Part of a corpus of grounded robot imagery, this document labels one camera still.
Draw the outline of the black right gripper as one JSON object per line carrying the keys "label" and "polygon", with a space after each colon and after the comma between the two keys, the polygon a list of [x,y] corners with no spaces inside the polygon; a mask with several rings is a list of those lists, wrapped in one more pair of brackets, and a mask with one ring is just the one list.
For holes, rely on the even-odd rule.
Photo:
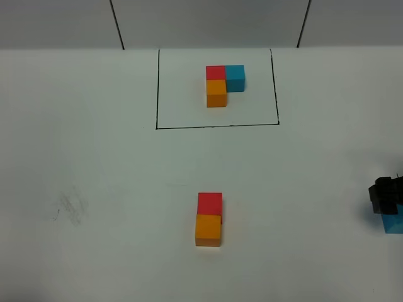
{"label": "black right gripper", "polygon": [[398,214],[398,205],[402,206],[402,177],[379,177],[368,191],[375,214]]}

